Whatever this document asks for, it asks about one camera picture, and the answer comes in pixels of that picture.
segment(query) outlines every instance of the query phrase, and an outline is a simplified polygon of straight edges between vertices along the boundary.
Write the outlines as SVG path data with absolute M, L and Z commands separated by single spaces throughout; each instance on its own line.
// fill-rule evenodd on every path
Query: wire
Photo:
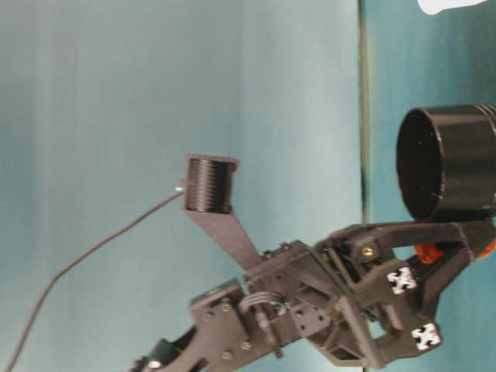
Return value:
M 92 246 L 90 249 L 88 249 L 86 252 L 81 254 L 78 258 L 70 262 L 68 265 L 66 265 L 61 271 L 59 271 L 50 281 L 50 283 L 46 286 L 45 290 L 42 292 L 42 294 L 38 297 L 38 301 L 36 302 L 33 310 L 31 311 L 31 315 L 29 316 L 28 322 L 26 323 L 24 330 L 22 331 L 21 337 L 19 338 L 19 342 L 17 344 L 17 347 L 14 350 L 14 353 L 12 355 L 12 358 L 9 362 L 9 365 L 5 368 L 5 372 L 12 372 L 15 365 L 17 364 L 19 357 L 21 356 L 22 351 L 24 350 L 24 346 L 26 345 L 26 340 L 31 332 L 31 329 L 33 327 L 33 324 L 36 320 L 36 317 L 38 316 L 38 313 L 40 312 L 41 306 L 47 299 L 48 294 L 50 293 L 50 290 L 53 288 L 53 286 L 58 282 L 58 280 L 66 274 L 70 269 L 72 269 L 74 266 L 79 264 L 82 260 L 93 254 L 95 251 L 97 251 L 100 247 L 104 246 L 106 243 L 110 242 L 111 240 L 114 240 L 118 236 L 121 236 L 124 233 L 127 233 L 129 230 L 131 230 L 134 226 L 138 225 L 140 222 L 142 222 L 146 217 L 152 215 L 154 212 L 158 211 L 159 209 L 163 208 L 165 205 L 169 204 L 172 202 L 174 199 L 180 197 L 183 195 L 183 191 L 177 192 L 175 194 L 172 194 L 169 198 L 161 201 L 160 203 L 156 204 L 155 206 L 151 207 L 148 209 L 146 212 L 144 212 L 142 215 L 138 216 L 135 218 L 133 221 L 122 227 L 120 230 L 117 230 L 114 232 L 112 235 L 100 240 L 97 242 L 94 246 Z

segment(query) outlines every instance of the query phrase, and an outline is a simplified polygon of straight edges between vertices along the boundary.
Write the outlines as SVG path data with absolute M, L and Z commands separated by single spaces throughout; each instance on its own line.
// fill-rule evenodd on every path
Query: metal screw head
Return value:
M 230 303 L 227 303 L 227 302 L 225 304 L 222 304 L 222 307 L 221 307 L 223 312 L 230 312 L 231 308 L 233 308 L 233 307 L 231 306 Z
M 223 358 L 224 360 L 231 360 L 233 358 L 233 353 L 226 350 L 224 353 L 222 353 L 221 358 Z
M 241 349 L 243 350 L 251 350 L 252 344 L 248 341 L 245 341 L 241 344 Z
M 148 367 L 151 368 L 152 370 L 156 370 L 157 368 L 162 367 L 162 363 L 159 362 L 158 360 L 151 360 L 148 363 Z
M 374 249 L 373 249 L 373 248 L 370 248 L 369 246 L 365 246 L 365 247 L 362 249 L 362 256 L 365 256 L 365 257 L 372 257 L 374 254 L 375 254 Z
M 214 315 L 211 312 L 206 312 L 203 315 L 203 321 L 204 322 L 210 322 L 212 319 L 214 319 Z

